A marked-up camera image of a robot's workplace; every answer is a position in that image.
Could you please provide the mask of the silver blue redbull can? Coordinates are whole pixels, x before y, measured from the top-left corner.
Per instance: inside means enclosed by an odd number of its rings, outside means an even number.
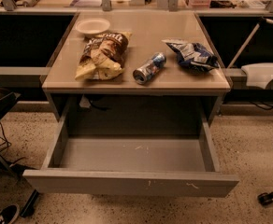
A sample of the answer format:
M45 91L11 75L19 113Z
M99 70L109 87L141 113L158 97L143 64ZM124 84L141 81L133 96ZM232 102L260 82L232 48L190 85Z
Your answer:
M133 78L138 84L145 84L164 68L165 63L166 56L162 52L155 53L133 72Z

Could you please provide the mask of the open grey top drawer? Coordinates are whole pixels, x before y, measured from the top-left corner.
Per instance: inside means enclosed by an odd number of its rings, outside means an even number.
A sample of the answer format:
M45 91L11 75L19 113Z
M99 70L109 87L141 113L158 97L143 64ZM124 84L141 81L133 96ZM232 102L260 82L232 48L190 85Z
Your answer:
M43 165L24 173L41 193L224 197L201 101L191 96L105 96L92 108L68 99Z

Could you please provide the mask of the grey cabinet desk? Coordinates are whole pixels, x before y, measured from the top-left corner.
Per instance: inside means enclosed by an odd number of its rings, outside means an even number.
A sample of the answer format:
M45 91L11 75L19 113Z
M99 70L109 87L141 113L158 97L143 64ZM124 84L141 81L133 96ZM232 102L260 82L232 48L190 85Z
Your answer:
M79 59L85 40L76 30L71 30L60 53L43 83L50 106L60 117L67 97L72 94L141 94L190 95L203 99L208 119L213 119L222 97L230 91L230 84L221 68L207 74L193 75L180 68L176 54L164 43L166 39L182 39L203 44L209 51L213 45L203 25L192 11L167 12L162 10L113 10L111 12L86 10L78 20L105 18L112 31L132 34L125 53L124 72L109 81L80 82L75 80ZM145 85L136 84L132 73L152 54L166 55L165 68Z

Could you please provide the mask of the brown yellow chip bag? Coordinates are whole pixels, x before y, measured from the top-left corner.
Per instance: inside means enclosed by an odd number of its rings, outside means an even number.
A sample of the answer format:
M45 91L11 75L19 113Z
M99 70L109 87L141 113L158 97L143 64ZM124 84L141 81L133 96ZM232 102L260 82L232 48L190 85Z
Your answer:
M123 54L130 32L107 32L87 41L79 60L75 80L110 80L123 73Z

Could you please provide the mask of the blue white chip bag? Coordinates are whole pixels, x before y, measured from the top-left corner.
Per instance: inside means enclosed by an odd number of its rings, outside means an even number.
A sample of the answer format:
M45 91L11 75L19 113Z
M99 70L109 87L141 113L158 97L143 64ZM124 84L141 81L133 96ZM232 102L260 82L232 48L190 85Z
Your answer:
M200 43L182 39L164 39L176 54L179 66L198 72L209 72L219 68L218 58Z

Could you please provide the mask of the black caster wheel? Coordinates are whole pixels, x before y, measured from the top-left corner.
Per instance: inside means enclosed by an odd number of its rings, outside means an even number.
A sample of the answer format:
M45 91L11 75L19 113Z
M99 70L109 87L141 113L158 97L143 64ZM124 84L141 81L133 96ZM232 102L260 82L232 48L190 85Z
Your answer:
M262 206L267 206L271 203L273 203L273 192L267 193L261 193L260 195L257 196L257 200L259 204Z

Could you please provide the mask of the black white sneaker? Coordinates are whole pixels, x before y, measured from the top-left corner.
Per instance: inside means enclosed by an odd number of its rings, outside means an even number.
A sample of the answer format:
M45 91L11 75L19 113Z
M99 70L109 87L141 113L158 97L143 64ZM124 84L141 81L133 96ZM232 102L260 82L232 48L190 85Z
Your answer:
M20 207L12 204L0 211L0 224L13 224L20 213Z

